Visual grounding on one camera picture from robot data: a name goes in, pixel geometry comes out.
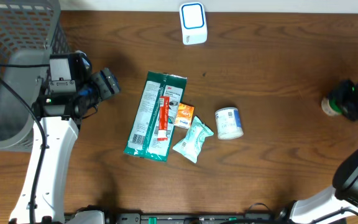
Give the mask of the green white pouch packet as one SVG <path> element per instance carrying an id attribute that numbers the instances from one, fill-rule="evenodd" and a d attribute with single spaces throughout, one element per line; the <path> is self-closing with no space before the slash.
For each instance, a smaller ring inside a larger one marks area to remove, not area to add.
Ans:
<path id="1" fill-rule="evenodd" d="M 153 161 L 165 162 L 175 131 L 174 122 L 183 99 L 187 78 L 167 73 L 149 72 L 124 153 Z M 168 97 L 168 103 L 161 103 Z M 160 107 L 168 108 L 166 140 L 158 140 Z"/>

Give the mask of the orange snack box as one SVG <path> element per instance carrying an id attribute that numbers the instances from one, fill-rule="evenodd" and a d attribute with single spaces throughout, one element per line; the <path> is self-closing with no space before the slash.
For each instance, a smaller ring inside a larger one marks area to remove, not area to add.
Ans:
<path id="1" fill-rule="evenodd" d="M 189 129 L 193 119 L 195 107 L 180 103 L 174 125 L 179 128 Z"/>

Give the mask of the white blue label container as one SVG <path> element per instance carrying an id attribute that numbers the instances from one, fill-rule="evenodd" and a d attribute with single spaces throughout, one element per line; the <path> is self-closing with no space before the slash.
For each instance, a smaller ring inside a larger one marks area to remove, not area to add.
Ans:
<path id="1" fill-rule="evenodd" d="M 218 139 L 237 139 L 244 135 L 239 111 L 235 107 L 227 107 L 215 112 Z"/>

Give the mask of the mint green wipes pack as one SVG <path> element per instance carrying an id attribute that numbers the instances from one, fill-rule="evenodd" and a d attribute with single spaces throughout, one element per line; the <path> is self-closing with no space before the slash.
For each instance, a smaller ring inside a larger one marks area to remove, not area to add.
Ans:
<path id="1" fill-rule="evenodd" d="M 195 116 L 186 136 L 173 146 L 173 150 L 196 164 L 205 139 L 213 135 L 213 131 Z"/>

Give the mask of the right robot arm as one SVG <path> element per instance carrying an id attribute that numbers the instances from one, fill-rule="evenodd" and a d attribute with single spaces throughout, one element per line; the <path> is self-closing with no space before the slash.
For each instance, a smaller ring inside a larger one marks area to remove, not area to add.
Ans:
<path id="1" fill-rule="evenodd" d="M 341 81 L 321 101 L 328 116 L 358 121 L 358 82 Z M 304 200 L 283 208 L 275 217 L 282 223 L 345 223 L 358 217 L 358 149 L 338 168 L 331 186 Z"/>

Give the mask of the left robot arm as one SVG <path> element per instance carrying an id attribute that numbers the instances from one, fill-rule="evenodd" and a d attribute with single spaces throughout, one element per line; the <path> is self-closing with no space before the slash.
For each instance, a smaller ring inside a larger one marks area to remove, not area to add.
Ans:
<path id="1" fill-rule="evenodd" d="M 108 68 L 63 77 L 33 104 L 34 138 L 21 195 L 9 223 L 64 223 L 64 193 L 70 155 L 87 111 L 119 93 Z"/>

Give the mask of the red sachet packet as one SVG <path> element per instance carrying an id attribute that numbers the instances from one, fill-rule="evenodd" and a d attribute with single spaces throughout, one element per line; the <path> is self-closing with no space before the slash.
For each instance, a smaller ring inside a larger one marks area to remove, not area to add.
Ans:
<path id="1" fill-rule="evenodd" d="M 159 98 L 160 111 L 159 111 L 159 124 L 158 124 L 158 141 L 167 141 L 167 131 L 168 131 L 168 113 L 169 113 L 169 97 L 161 96 Z"/>

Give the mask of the green lid glass jar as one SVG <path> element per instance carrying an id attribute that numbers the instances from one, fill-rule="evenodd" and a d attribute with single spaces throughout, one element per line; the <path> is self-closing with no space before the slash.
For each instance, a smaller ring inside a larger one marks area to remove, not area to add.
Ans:
<path id="1" fill-rule="evenodd" d="M 321 100 L 321 109 L 328 116 L 342 115 L 341 111 L 338 108 L 336 108 L 335 106 L 331 105 L 331 103 L 329 102 L 328 98 L 323 98 Z"/>

